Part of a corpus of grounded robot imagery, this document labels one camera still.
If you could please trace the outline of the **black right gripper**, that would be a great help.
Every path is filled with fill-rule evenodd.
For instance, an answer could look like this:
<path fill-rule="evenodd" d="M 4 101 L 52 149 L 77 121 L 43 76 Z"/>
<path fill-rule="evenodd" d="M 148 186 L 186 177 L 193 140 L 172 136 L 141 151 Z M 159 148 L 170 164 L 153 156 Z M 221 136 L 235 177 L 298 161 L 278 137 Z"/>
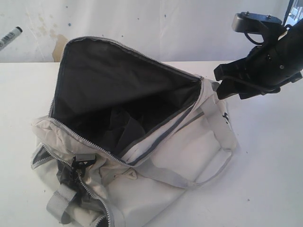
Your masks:
<path fill-rule="evenodd" d="M 276 42 L 256 45 L 246 59 L 220 64 L 214 69 L 220 100 L 238 95 L 241 100 L 278 93 L 281 86 L 302 78 L 303 22 L 286 25 Z"/>

